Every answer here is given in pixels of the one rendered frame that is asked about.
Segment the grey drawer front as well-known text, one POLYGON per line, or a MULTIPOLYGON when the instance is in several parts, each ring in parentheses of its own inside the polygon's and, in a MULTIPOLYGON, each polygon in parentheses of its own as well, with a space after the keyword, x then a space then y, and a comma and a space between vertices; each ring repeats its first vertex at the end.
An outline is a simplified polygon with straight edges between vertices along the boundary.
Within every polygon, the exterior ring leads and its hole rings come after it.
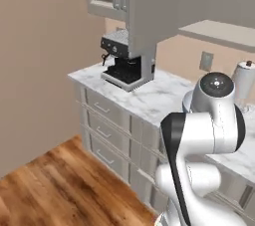
POLYGON ((125 131, 129 130, 129 116, 114 102, 90 89, 86 89, 86 100, 87 104, 97 113, 100 113, 125 131), (95 108, 94 103, 99 103, 100 106, 104 109, 110 109, 110 112, 103 113, 102 111, 95 108))
POLYGON ((106 166, 108 166, 113 172, 115 172, 120 178, 125 182, 128 182, 129 176, 129 163, 124 158, 124 156, 114 148, 108 141, 99 138, 95 134, 90 134, 91 139, 91 149, 95 156, 100 159, 106 166), (96 151, 100 149, 101 154, 104 155, 108 160, 114 160, 113 164, 107 164, 103 159, 101 159, 96 151))
POLYGON ((125 155, 129 155, 129 139, 122 135, 115 128, 108 125, 102 119, 95 116, 93 113, 88 113, 88 123, 89 126, 96 132, 98 126, 104 133, 110 133, 112 136, 110 138, 105 138, 106 141, 110 142, 116 148, 118 148, 125 155))

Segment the silver black coffee machine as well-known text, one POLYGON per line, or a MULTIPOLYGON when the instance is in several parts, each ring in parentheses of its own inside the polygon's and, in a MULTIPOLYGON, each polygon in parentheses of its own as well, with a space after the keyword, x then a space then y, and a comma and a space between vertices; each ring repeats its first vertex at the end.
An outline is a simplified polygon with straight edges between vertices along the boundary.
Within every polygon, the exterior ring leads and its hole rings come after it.
POLYGON ((128 48, 128 30, 109 32, 101 38, 103 63, 107 57, 115 62, 101 73, 101 78, 109 83, 131 92, 154 79, 156 45, 131 58, 128 48))

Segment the white paper towel roll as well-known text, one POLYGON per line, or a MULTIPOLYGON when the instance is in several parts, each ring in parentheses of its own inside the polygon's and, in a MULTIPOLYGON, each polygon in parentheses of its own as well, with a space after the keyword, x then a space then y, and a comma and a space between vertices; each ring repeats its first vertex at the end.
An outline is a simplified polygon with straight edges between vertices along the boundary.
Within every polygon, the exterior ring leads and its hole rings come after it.
POLYGON ((251 60, 239 62, 232 75, 235 84, 235 98, 246 100, 255 82, 255 63, 251 60))

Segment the grey wall socket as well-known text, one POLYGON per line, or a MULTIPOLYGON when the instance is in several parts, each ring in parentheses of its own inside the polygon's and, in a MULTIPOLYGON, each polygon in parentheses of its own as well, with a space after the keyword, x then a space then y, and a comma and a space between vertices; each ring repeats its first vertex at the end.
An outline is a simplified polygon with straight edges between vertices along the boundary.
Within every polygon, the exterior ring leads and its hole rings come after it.
POLYGON ((202 71, 210 72, 213 62, 213 54, 208 52, 202 52, 199 69, 202 71))

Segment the grey wall cupboard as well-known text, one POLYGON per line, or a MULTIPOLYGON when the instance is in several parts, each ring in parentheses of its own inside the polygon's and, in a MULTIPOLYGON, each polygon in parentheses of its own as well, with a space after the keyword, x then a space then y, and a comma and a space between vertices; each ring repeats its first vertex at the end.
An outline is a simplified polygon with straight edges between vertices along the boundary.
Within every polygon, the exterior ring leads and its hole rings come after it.
POLYGON ((255 29, 255 0, 127 0, 129 55, 203 20, 255 29))

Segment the beige wall shelf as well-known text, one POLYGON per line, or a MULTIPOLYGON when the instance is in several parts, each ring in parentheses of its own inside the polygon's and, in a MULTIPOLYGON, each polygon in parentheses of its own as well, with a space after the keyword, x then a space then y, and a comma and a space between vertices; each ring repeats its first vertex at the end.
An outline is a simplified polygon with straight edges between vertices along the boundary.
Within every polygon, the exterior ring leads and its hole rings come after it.
POLYGON ((203 20, 179 29, 179 34, 237 50, 255 53, 255 29, 203 20))

